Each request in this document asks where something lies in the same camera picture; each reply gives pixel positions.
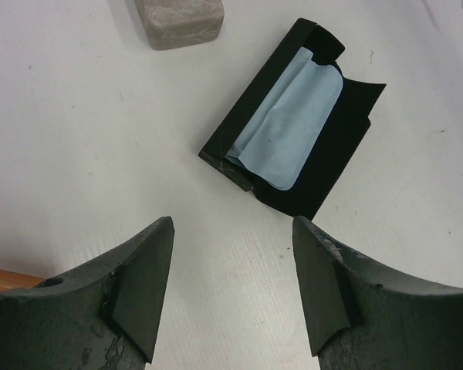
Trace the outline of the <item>orange divided tray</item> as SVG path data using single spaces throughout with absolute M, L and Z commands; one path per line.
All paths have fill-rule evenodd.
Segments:
M 0 291 L 16 288 L 31 288 L 42 280 L 43 277 L 0 270 Z

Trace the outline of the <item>grey glasses case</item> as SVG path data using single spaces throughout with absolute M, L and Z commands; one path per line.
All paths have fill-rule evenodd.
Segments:
M 221 0 L 143 0 L 134 4 L 155 50 L 211 42 L 219 36 L 225 19 Z

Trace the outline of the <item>black rectangular case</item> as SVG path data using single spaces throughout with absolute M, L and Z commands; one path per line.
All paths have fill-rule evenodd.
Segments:
M 317 64 L 332 65 L 343 77 L 343 88 L 299 177 L 289 190 L 277 190 L 261 177 L 226 158 L 248 121 L 300 48 L 313 52 Z M 384 90 L 381 83 L 343 76 L 337 58 L 344 45 L 328 30 L 299 18 L 239 97 L 199 155 L 260 202 L 289 216 L 313 218 L 370 127 L 370 112 Z

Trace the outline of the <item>blue cloth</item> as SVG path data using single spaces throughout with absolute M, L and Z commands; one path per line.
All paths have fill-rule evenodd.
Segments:
M 289 190 L 343 88 L 332 65 L 313 61 L 302 47 L 248 121 L 226 158 L 277 190 Z

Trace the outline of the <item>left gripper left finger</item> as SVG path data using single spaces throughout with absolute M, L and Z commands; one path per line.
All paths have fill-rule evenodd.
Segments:
M 161 217 L 78 267 L 0 291 L 0 365 L 150 363 L 173 243 Z

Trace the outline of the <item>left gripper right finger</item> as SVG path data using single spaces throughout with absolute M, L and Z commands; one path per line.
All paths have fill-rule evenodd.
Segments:
M 315 357 L 463 357 L 463 288 L 405 274 L 305 217 L 292 246 Z

